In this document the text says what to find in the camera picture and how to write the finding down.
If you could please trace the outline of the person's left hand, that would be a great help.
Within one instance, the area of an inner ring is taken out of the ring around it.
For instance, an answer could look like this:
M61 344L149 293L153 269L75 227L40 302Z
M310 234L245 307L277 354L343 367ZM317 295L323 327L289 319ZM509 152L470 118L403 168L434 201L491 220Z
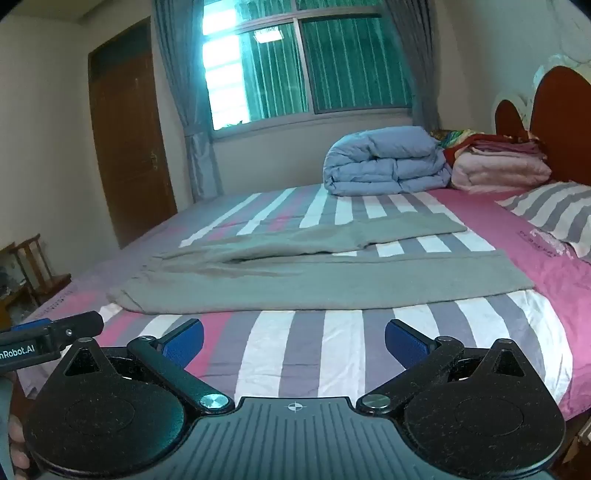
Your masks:
M25 449L23 425L14 414L9 416L8 436L10 439L10 455L13 466L16 469L27 470L30 467L30 459Z

